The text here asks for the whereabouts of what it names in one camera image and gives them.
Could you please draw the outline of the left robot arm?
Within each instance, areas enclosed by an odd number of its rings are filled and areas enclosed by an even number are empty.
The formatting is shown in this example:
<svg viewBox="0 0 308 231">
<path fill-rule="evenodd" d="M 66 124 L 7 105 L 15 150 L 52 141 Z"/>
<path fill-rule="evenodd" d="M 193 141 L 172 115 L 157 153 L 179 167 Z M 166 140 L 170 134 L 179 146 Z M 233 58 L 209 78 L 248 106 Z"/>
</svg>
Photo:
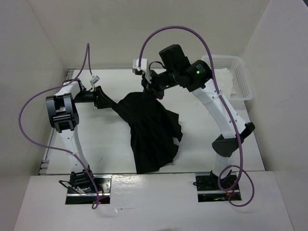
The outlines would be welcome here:
<svg viewBox="0 0 308 231">
<path fill-rule="evenodd" d="M 95 190 L 96 180 L 83 154 L 78 137 L 79 115 L 76 103 L 93 103 L 98 109 L 111 108 L 115 102 L 109 98 L 100 86 L 94 90 L 86 90 L 78 79 L 70 83 L 68 80 L 53 96 L 46 98 L 47 112 L 51 126 L 62 138 L 68 150 L 71 162 L 70 185 L 84 192 Z"/>
</svg>

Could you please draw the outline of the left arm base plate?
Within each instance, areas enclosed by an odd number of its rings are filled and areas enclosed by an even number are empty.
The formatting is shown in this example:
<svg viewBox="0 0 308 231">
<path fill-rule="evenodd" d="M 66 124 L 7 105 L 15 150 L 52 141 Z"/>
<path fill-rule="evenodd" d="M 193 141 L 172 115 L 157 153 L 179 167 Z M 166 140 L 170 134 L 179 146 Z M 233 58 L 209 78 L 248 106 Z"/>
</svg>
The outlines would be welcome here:
<svg viewBox="0 0 308 231">
<path fill-rule="evenodd" d="M 96 183 L 100 197 L 99 204 L 109 204 L 112 176 L 94 175 L 94 182 Z M 90 183 L 90 186 L 87 188 L 73 186 L 70 181 L 66 180 L 59 180 L 59 183 L 67 189 L 65 200 L 66 205 L 86 205 L 93 204 L 93 202 L 96 201 L 97 193 L 92 183 Z"/>
</svg>

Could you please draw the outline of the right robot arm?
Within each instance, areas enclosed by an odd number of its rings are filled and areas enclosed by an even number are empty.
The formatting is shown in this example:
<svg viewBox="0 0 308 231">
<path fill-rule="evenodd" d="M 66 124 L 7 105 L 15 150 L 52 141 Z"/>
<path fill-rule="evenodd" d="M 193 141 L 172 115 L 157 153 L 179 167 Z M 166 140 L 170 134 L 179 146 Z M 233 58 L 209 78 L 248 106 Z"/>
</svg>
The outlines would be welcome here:
<svg viewBox="0 0 308 231">
<path fill-rule="evenodd" d="M 231 173 L 230 158 L 235 151 L 240 153 L 239 170 L 243 173 L 242 143 L 255 130 L 252 122 L 242 119 L 218 87 L 213 67 L 203 60 L 190 63 L 179 44 L 173 44 L 159 52 L 164 72 L 158 74 L 151 70 L 147 59 L 139 57 L 136 61 L 141 71 L 143 87 L 157 97 L 163 97 L 164 91 L 181 86 L 191 92 L 208 110 L 218 125 L 221 134 L 212 142 L 216 152 L 212 169 L 211 185 L 222 189 Z"/>
</svg>

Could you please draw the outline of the black pleated skirt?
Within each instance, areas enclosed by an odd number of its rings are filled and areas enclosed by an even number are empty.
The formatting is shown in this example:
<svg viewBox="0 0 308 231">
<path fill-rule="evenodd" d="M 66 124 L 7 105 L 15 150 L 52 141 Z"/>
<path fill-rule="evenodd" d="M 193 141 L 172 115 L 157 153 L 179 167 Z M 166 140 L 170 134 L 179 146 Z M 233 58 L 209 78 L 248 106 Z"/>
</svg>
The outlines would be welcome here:
<svg viewBox="0 0 308 231">
<path fill-rule="evenodd" d="M 131 92 L 113 103 L 112 109 L 130 127 L 130 145 L 137 174 L 158 171 L 173 162 L 182 139 L 179 114 L 166 109 L 157 99 Z"/>
</svg>

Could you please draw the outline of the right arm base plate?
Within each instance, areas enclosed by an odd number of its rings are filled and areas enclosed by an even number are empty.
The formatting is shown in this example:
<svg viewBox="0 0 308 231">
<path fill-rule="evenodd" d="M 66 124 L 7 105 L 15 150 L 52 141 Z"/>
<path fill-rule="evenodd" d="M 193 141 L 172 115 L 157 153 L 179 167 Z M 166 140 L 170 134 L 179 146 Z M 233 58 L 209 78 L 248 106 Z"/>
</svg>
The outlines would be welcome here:
<svg viewBox="0 0 308 231">
<path fill-rule="evenodd" d="M 236 186 L 232 191 L 222 191 L 218 187 L 217 176 L 210 173 L 195 174 L 195 182 L 192 183 L 197 189 L 198 202 L 221 202 L 228 201 L 231 196 L 231 201 L 241 201 L 239 186 Z"/>
</svg>

